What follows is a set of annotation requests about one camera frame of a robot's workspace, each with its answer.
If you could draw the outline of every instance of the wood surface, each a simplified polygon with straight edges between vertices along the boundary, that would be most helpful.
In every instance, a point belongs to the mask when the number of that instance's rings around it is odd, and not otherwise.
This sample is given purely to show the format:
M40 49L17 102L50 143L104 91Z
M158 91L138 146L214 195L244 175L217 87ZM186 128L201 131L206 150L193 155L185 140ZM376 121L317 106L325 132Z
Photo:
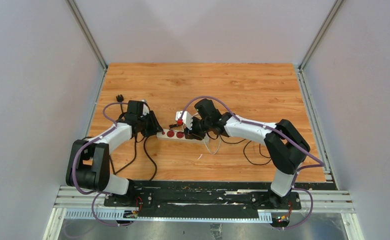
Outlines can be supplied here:
M90 129L96 136L111 126L103 117L103 108L115 102L122 94L128 100L145 99L155 112L164 129L175 124L175 115L194 97L207 95L219 98L236 114L251 120L279 122L290 120L308 141L311 153L318 156L311 126L292 64L252 63L112 63ZM195 101L188 111L196 113ZM214 102L221 113L225 112ZM119 105L106 110L107 115L117 119ZM224 138L237 142L240 138ZM221 143L217 154L209 154L203 144L159 140L155 136L146 142L146 149L158 165L154 180L185 181L264 181L270 182L275 174L272 162L268 165L251 165L243 155L247 141L239 144ZM218 146L219 140L211 140L210 149ZM268 156L265 146L262 153ZM246 155L254 163L265 163L260 156L259 144L251 142ZM123 167L134 157L134 141L122 144L111 155L115 169ZM315 162L307 157L304 165ZM134 163L118 175L133 180L147 180L154 173L154 166L146 157L143 142L137 144ZM321 167L303 170L298 182L324 182Z

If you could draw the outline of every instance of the red circle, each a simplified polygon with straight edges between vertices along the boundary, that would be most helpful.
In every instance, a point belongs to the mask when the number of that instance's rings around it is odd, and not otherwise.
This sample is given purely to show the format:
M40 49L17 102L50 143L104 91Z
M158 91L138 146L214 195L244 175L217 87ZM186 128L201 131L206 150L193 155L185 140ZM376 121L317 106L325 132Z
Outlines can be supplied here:
M170 130L167 132L167 137L172 138L174 136L175 136L175 131Z
M183 138L185 136L185 134L182 132L182 131L179 131L178 133L176 133L176 137L178 138L178 139L181 139L181 138Z

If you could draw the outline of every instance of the white wall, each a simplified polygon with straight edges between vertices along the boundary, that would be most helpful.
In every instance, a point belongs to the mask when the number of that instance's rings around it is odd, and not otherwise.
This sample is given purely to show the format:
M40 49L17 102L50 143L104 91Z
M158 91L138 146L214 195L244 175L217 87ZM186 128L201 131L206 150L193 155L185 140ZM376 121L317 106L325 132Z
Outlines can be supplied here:
M390 239L390 0L347 0L306 69L365 239Z
M0 1L0 239L41 239L101 68L65 1Z
M77 0L113 62L295 63L334 0Z

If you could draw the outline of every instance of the power outlet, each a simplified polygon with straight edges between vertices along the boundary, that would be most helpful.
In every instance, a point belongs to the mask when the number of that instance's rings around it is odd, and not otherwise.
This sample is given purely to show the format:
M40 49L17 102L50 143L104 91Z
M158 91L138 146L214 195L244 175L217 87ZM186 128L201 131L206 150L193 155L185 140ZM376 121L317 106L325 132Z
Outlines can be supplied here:
M160 140L171 140L178 141L184 143L194 143L194 144L208 144L210 138L206 136L203 140L196 139L186 139L183 131L173 131L173 130L165 130L163 132L157 132L156 137Z

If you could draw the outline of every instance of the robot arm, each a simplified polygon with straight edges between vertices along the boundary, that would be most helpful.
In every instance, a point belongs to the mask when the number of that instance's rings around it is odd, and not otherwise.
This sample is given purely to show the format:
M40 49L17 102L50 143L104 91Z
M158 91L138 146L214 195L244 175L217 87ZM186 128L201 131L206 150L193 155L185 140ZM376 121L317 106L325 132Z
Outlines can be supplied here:
M78 185L97 192L126 195L132 181L110 174L110 154L121 144L135 138L138 133L149 137L162 131L154 111L149 110L145 102L130 100L127 104L127 112L120 116L117 123L96 137L76 140L73 143L65 178L67 185L75 185L72 171L77 152L92 141L82 151L76 163L75 174ZM92 165L85 164L85 161L90 159Z
M195 108L201 119L191 116L187 112L183 113L182 120L186 125L185 138L202 140L207 132L213 132L216 135L240 137L267 146L273 164L277 168L270 187L275 194L273 197L279 200L288 195L292 189L292 181L297 168L306 159L306 155L289 142L284 143L277 133L265 126L281 131L309 152L310 146L307 141L290 121L282 119L278 123L270 123L248 120L237 116L238 120L228 112L221 114L214 107L213 101L206 98L196 103ZM181 115L182 112L177 112L176 120Z

